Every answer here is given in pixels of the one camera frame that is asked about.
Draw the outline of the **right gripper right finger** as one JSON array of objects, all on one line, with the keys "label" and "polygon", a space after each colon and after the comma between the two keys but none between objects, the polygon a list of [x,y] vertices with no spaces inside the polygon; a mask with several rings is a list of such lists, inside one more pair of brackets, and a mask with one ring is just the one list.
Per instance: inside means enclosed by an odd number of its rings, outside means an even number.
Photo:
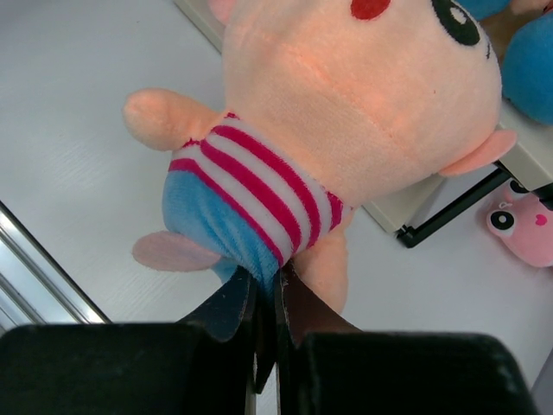
[{"label": "right gripper right finger", "polygon": [[309,335],[359,333],[301,281],[288,263],[274,277],[276,312],[276,380],[278,412],[308,414],[308,352],[303,346]]}]

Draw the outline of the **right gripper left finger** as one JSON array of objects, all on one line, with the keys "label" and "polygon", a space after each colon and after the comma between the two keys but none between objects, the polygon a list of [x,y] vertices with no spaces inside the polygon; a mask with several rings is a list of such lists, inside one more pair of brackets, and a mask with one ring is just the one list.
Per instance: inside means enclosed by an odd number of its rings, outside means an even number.
[{"label": "right gripper left finger", "polygon": [[257,292],[255,278],[239,267],[177,321],[200,334],[187,371],[188,393],[237,393],[255,380]]}]

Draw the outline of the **boy doll bald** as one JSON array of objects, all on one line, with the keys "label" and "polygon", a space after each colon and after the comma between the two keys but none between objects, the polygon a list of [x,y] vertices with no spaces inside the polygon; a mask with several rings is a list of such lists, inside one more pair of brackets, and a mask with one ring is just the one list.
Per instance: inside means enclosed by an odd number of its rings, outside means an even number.
[{"label": "boy doll bald", "polygon": [[496,162],[493,47],[455,1],[213,1],[225,106],[160,88],[124,121],[171,155],[165,227],[134,259],[159,271],[247,270],[273,291],[292,263],[331,309],[347,296],[345,231],[365,202]]}]

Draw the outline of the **boy doll black hair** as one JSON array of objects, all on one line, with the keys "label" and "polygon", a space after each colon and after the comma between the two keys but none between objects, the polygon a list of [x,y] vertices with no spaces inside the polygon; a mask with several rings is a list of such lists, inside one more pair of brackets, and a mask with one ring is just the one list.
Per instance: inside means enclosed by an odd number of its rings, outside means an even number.
[{"label": "boy doll black hair", "polygon": [[519,29],[505,51],[503,94],[528,118],[552,125],[552,14]]}]

